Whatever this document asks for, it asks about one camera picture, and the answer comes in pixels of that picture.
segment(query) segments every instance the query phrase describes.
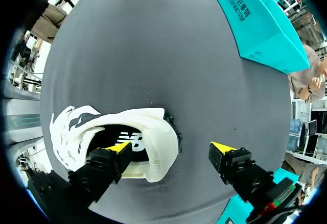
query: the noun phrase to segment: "beige shirt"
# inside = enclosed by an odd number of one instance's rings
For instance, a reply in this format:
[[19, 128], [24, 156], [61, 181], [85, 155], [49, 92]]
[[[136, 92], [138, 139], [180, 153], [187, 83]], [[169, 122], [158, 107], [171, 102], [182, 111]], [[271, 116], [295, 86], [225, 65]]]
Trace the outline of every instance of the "beige shirt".
[[[303, 45], [303, 47], [309, 59], [310, 68], [300, 72], [293, 72], [288, 75], [290, 89], [294, 92], [296, 98], [298, 98], [298, 95], [303, 88], [307, 88], [307, 86], [311, 83], [313, 77], [319, 77], [317, 67], [320, 58], [311, 47], [305, 44]], [[314, 90], [312, 94], [309, 95], [308, 99], [306, 100], [306, 103], [312, 103], [314, 101], [322, 99], [324, 96], [325, 83], [322, 83], [319, 90]]]

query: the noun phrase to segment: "computer monitor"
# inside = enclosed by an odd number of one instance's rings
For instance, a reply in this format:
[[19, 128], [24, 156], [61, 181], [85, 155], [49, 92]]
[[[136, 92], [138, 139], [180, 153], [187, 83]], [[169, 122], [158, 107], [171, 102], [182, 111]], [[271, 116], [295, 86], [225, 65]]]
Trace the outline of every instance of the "computer monitor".
[[310, 121], [309, 123], [307, 123], [308, 125], [308, 130], [309, 130], [309, 136], [313, 136], [316, 134], [317, 132], [317, 120], [313, 120], [313, 121]]

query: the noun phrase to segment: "hand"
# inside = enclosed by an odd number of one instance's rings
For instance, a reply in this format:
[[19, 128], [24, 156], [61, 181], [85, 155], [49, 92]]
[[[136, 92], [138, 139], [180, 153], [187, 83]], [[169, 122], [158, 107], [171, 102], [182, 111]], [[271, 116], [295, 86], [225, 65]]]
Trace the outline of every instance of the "hand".
[[311, 83], [309, 84], [309, 88], [311, 90], [319, 90], [321, 85], [320, 78], [312, 78]]

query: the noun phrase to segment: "gray tablecloth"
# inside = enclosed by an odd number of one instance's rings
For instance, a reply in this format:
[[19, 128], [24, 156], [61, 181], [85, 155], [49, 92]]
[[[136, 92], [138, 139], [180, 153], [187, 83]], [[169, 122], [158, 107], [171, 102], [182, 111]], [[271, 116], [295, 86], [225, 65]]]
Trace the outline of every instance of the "gray tablecloth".
[[287, 76], [239, 57], [216, 0], [80, 0], [53, 42], [41, 93], [46, 151], [64, 178], [49, 123], [69, 105], [164, 107], [175, 117], [183, 152], [166, 177], [122, 179], [90, 207], [132, 224], [216, 222], [235, 192], [208, 160], [210, 141], [243, 146], [275, 170], [290, 123]]

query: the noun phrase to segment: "white shoe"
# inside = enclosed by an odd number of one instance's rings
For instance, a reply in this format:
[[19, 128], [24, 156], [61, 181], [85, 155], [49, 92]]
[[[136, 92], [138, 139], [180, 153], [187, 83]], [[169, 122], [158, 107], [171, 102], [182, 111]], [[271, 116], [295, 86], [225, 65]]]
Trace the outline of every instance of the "white shoe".
[[178, 136], [164, 116], [163, 108], [132, 109], [103, 115], [91, 106], [67, 107], [55, 121], [52, 114], [53, 151], [67, 169], [76, 171], [96, 147], [131, 141], [133, 154], [138, 155], [138, 159], [129, 164], [122, 178], [158, 182], [166, 175], [179, 151]]

